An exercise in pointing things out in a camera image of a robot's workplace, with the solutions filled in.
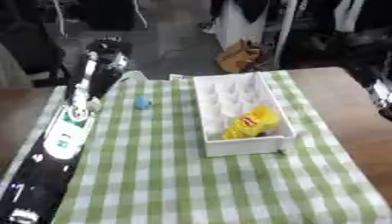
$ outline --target tablecloth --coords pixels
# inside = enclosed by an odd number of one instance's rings
[[[206,158],[193,81],[129,80],[105,97],[55,223],[391,223],[385,200],[288,73],[262,75],[302,132],[286,155]],[[0,190],[63,91],[53,92]],[[152,107],[133,109],[135,95]]]

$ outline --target floor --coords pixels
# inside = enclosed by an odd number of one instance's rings
[[[207,21],[209,0],[143,0],[142,13],[149,22],[144,29],[136,17],[133,31],[90,31],[84,24],[66,23],[69,38],[59,38],[67,52],[66,64],[87,43],[105,36],[121,36],[133,44],[132,65],[149,79],[167,80],[169,74],[222,74],[214,58],[221,51],[212,35],[201,32],[197,24]],[[58,27],[52,25],[55,33]]]

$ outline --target white plastic tray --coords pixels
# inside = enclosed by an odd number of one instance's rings
[[[263,73],[200,76],[194,77],[194,82],[208,157],[271,153],[284,151],[293,144],[293,128]],[[280,115],[276,131],[263,137],[221,140],[221,133],[234,118],[259,105],[267,105]]]

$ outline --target chair leg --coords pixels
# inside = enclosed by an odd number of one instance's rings
[[[59,66],[59,69],[63,72],[65,78],[67,79],[71,78],[71,74],[69,73],[68,69],[64,66],[64,64],[61,64]]]

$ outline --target blue ball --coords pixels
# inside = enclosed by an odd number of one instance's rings
[[[143,95],[139,95],[135,99],[135,107],[137,109],[147,109],[151,105],[150,99]]]

